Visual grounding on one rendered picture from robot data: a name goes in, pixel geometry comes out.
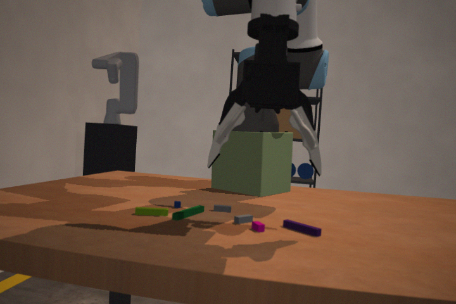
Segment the magenta block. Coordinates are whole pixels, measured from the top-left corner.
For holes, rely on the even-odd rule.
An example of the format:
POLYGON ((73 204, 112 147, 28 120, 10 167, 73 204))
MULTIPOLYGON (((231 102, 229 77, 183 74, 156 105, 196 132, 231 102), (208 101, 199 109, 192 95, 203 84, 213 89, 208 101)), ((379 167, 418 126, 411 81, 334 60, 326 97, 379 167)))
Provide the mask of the magenta block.
POLYGON ((265 224, 259 222, 259 221, 253 221, 252 222, 252 229, 254 229, 257 232, 264 232, 265 231, 265 224))

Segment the purple rod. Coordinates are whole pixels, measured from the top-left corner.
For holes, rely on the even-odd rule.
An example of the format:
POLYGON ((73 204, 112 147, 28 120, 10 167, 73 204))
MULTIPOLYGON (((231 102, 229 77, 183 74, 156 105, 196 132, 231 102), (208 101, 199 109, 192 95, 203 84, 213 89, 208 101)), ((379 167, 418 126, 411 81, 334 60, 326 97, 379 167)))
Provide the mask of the purple rod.
POLYGON ((316 236, 316 237, 321 236, 321 230, 322 230, 318 227, 313 227, 311 225, 302 224, 302 223, 295 222, 292 220, 283 220, 283 227, 286 227, 288 229, 292 229, 295 231, 299 231, 299 232, 302 232, 305 234, 309 234, 312 236, 316 236))

